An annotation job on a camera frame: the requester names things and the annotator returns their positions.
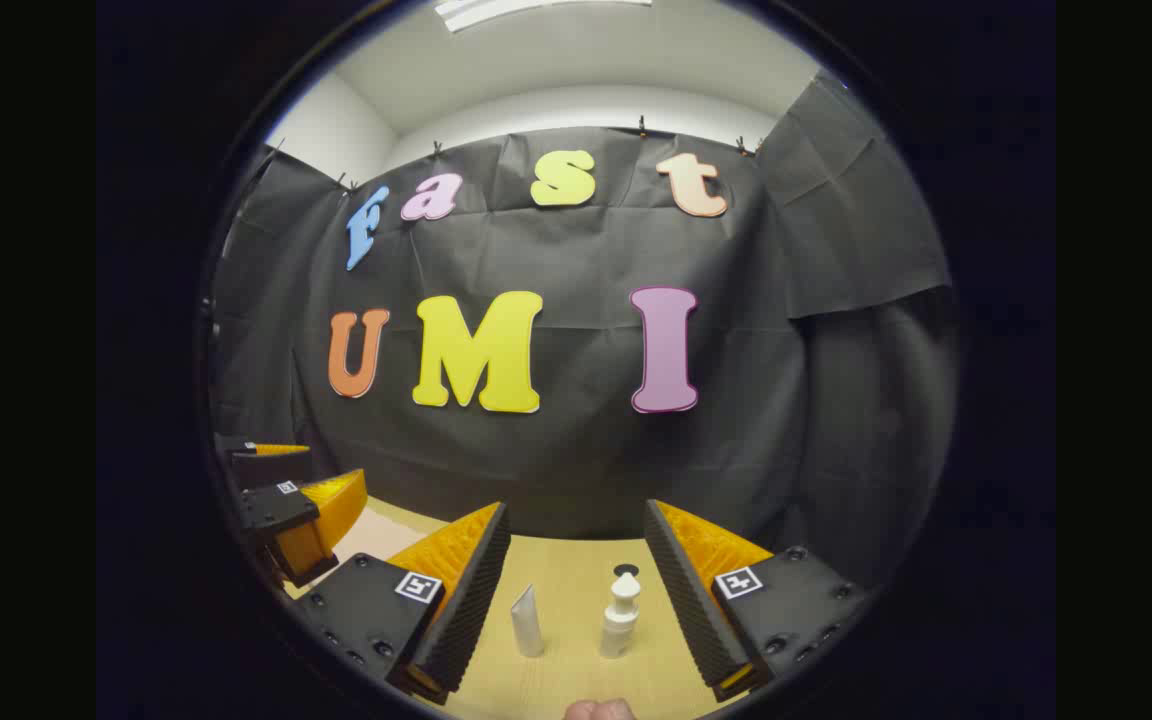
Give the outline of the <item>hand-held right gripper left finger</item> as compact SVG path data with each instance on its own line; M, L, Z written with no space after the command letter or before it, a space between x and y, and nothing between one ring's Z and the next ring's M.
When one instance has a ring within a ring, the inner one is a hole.
M356 553L294 607L353 674L444 705L465 679L509 543L506 503L488 503L389 560Z

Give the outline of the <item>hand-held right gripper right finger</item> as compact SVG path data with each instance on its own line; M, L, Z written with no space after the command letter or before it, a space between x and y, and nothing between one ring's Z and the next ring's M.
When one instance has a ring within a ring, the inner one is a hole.
M655 498L644 538L717 702L803 675L867 609L867 588L814 551L771 552Z

